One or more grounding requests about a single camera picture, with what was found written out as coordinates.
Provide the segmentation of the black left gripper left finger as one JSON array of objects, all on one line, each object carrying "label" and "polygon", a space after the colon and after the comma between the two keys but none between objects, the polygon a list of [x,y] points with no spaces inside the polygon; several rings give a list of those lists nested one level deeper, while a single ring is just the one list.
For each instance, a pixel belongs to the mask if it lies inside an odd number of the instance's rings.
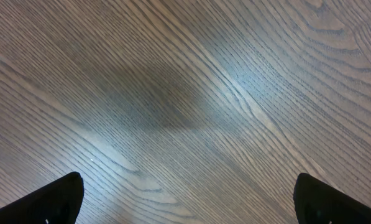
[{"label": "black left gripper left finger", "polygon": [[74,224],[84,197],[78,172],[69,174],[0,208],[0,224]]}]

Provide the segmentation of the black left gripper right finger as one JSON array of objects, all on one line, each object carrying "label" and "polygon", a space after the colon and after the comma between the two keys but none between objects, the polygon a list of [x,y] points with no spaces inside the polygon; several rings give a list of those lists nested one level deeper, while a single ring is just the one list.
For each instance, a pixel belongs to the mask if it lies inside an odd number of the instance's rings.
[{"label": "black left gripper right finger", "polygon": [[296,180],[293,201],[299,224],[371,224],[371,208],[307,173]]}]

